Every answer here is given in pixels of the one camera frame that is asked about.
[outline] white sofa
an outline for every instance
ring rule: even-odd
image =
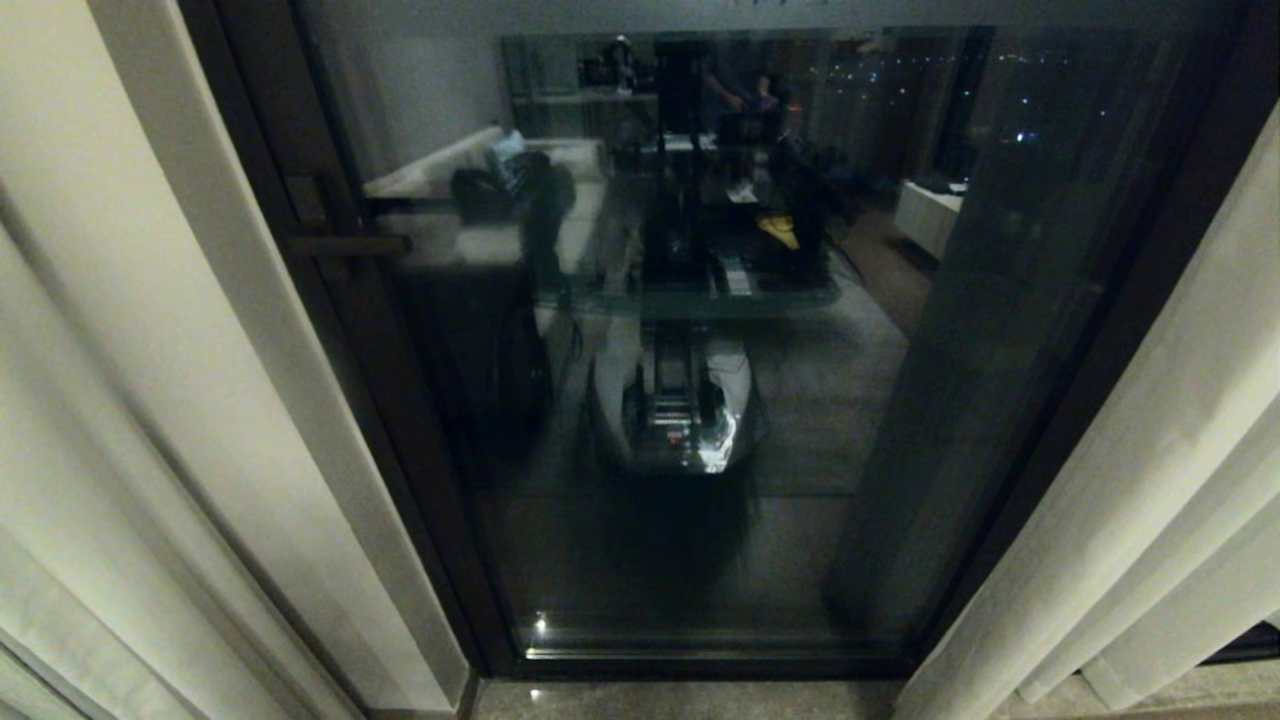
[[[462,168],[489,169],[489,146],[503,137],[498,127],[470,135],[447,147],[415,160],[381,178],[365,183],[371,199],[449,200],[449,181]],[[608,178],[604,143],[590,138],[526,140],[529,151],[545,152],[553,165],[573,177],[576,200],[561,224],[556,242],[561,272],[594,273],[593,240],[604,206]],[[413,238],[407,266],[461,265],[467,268],[513,265],[521,259],[520,227],[516,223],[463,227],[456,213],[389,213],[379,217],[384,232]]]

